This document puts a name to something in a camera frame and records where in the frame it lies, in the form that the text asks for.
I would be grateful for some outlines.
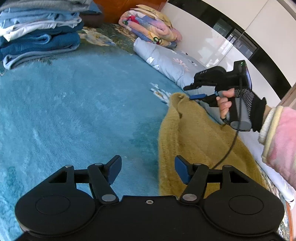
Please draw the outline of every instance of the person's arm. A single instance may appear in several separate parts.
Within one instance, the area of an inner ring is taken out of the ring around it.
[[[228,98],[235,96],[234,89],[224,91],[223,95],[226,97],[217,97],[221,119],[229,111],[231,102]],[[270,108],[268,105],[264,110],[258,110],[261,111],[253,112],[251,123],[257,122],[258,128],[258,120],[262,120],[258,140],[264,145],[262,160],[296,189],[296,111],[282,106]]]

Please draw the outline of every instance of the yellow towel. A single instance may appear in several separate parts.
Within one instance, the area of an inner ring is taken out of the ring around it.
[[[214,123],[206,111],[185,94],[173,94],[159,131],[160,195],[179,197],[186,187],[174,168],[176,155],[183,156],[190,163],[199,162],[212,168],[226,154],[234,135],[235,131],[230,126]],[[266,187],[255,160],[239,137],[229,156],[217,169],[225,164],[234,166]],[[218,189],[218,183],[209,183],[205,197]]]

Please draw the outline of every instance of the metal screw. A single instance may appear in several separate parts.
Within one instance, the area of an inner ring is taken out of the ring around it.
[[[105,202],[112,202],[116,199],[116,197],[113,194],[105,194],[101,198]]]
[[[189,202],[195,201],[197,199],[197,196],[191,193],[183,195],[183,199]]]

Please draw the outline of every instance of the bed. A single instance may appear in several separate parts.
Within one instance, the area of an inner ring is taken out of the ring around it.
[[[157,138],[168,107],[182,91],[133,51],[136,37],[115,24],[84,28],[80,47],[6,71],[0,68],[0,240],[21,234],[17,200],[66,164],[84,169],[122,156],[113,189],[158,195]],[[289,240],[285,206],[279,234]],[[88,193],[87,185],[78,188]]]

